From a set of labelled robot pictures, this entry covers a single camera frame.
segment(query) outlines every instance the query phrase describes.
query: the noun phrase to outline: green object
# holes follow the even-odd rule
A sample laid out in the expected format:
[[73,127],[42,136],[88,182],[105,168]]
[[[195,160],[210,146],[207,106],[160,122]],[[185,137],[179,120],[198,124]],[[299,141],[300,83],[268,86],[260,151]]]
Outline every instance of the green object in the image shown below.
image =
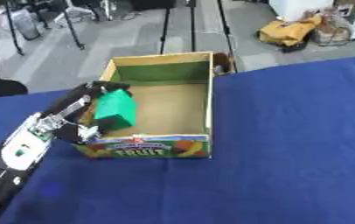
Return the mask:
[[17,150],[16,151],[16,157],[21,157],[24,154],[25,154],[25,152],[23,150]]
[[112,120],[111,130],[134,126],[136,122],[136,103],[121,89],[105,94],[97,101],[94,119]]

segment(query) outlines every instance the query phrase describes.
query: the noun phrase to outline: cardboard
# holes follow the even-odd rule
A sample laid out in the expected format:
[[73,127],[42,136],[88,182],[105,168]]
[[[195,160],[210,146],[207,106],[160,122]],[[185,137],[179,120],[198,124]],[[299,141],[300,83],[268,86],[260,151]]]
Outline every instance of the cardboard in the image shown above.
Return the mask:
[[111,60],[101,80],[131,84],[136,124],[77,148],[91,158],[209,158],[212,78],[211,52]]

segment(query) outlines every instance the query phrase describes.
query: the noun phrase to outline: open cardboard box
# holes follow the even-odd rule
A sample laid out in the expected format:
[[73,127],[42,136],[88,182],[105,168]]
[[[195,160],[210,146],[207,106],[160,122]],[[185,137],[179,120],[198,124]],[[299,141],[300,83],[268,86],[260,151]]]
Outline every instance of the open cardboard box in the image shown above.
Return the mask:
[[212,67],[212,52],[112,59],[101,80],[131,84],[136,124],[77,148],[92,158],[210,157]]

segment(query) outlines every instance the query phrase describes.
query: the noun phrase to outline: robotic hand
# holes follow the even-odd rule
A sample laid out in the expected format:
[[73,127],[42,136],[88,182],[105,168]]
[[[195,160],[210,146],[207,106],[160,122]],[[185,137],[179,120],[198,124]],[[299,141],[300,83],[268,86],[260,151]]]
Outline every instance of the robotic hand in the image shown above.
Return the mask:
[[102,129],[78,124],[93,99],[118,89],[129,95],[129,85],[94,81],[82,84],[46,111],[28,117],[6,140],[0,143],[0,214],[38,167],[54,139],[85,144],[99,137]]

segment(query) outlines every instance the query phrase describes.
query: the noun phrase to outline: gray carpet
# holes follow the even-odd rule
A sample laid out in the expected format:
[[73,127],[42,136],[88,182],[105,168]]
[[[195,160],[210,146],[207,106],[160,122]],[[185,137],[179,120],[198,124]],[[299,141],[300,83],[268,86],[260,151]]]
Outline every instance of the gray carpet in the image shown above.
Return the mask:
[[[315,60],[355,56],[355,42],[342,47],[310,44],[302,52],[282,54],[277,47],[259,43],[254,33],[275,19],[262,3],[224,0],[233,33],[233,48],[240,71]],[[3,30],[0,43],[0,74],[22,81],[31,92],[73,88],[84,81],[97,80],[108,60],[115,56],[157,54],[163,29],[164,10],[147,10],[129,21],[85,20],[75,24],[86,49],[80,51],[67,28],[56,26],[43,31],[43,38],[20,39],[24,57],[16,54],[10,35]],[[190,12],[180,6],[171,13],[166,53],[189,52]],[[198,0],[197,35],[199,51],[227,52],[216,0]]]

